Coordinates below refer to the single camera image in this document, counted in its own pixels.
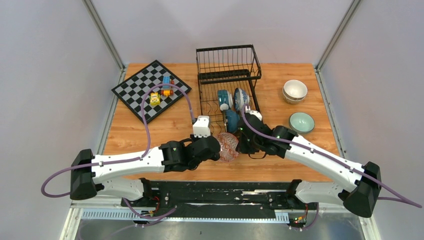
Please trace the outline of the dark blue bowl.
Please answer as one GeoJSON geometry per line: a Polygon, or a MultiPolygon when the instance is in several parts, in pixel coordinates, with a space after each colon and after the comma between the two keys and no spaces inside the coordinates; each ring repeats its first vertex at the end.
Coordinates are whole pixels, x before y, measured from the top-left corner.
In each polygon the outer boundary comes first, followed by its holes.
{"type": "Polygon", "coordinates": [[[228,133],[234,134],[238,130],[237,124],[240,120],[239,115],[231,109],[227,109],[223,113],[225,118],[226,131],[228,133]]]}

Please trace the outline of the light green celadon bowl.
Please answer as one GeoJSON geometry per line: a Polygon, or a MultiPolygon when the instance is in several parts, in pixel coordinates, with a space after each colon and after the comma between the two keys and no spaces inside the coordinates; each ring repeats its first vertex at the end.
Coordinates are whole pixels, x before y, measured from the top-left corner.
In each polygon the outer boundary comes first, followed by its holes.
{"type": "Polygon", "coordinates": [[[298,134],[309,134],[314,130],[314,127],[307,127],[306,129],[298,129],[292,126],[291,129],[298,134]]]}

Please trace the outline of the white green striped bowl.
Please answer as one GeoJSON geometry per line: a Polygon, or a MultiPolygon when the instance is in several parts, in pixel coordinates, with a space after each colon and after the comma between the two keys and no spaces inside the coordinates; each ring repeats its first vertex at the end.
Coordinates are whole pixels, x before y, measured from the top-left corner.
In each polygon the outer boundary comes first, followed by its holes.
{"type": "Polygon", "coordinates": [[[305,112],[295,112],[289,117],[289,126],[297,129],[315,128],[315,121],[305,112]]]}

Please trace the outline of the cream white bowl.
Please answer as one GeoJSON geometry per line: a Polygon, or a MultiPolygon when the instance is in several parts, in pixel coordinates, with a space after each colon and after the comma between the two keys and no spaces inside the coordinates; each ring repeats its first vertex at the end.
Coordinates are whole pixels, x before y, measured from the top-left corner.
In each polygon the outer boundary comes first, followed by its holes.
{"type": "Polygon", "coordinates": [[[284,101],[296,105],[301,103],[308,94],[307,86],[296,79],[288,80],[282,88],[284,101]]]}

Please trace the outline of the black wire dish rack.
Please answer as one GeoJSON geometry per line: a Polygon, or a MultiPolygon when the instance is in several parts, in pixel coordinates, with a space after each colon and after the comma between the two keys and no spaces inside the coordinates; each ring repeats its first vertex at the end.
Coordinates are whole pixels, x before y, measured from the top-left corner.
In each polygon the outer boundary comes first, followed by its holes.
{"type": "Polygon", "coordinates": [[[209,116],[212,134],[226,130],[218,91],[233,94],[240,88],[249,96],[251,108],[260,110],[255,86],[262,77],[262,69],[252,44],[204,47],[195,52],[201,114],[209,116]]]}

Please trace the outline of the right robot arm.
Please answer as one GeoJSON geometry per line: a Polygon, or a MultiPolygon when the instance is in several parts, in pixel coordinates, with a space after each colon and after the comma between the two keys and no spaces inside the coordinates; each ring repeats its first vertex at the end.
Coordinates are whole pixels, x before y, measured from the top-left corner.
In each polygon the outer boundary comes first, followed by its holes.
{"type": "Polygon", "coordinates": [[[309,182],[294,179],[286,190],[285,201],[292,209],[303,204],[326,203],[344,206],[351,213],[370,218],[381,187],[380,167],[341,158],[306,140],[294,130],[282,125],[271,129],[259,113],[245,113],[237,122],[241,133],[241,152],[262,151],[301,163],[327,176],[331,182],[309,182]]]}

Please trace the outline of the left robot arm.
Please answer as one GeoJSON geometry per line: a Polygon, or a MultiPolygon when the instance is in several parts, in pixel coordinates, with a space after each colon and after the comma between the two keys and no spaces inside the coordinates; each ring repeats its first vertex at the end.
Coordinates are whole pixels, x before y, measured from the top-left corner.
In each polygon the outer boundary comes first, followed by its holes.
{"type": "Polygon", "coordinates": [[[91,149],[83,149],[71,164],[70,199],[87,200],[108,195],[146,207],[153,201],[147,180],[130,180],[126,176],[192,171],[204,161],[217,161],[220,151],[220,143],[213,136],[195,141],[190,138],[172,140],[148,151],[117,155],[94,155],[91,149]]]}

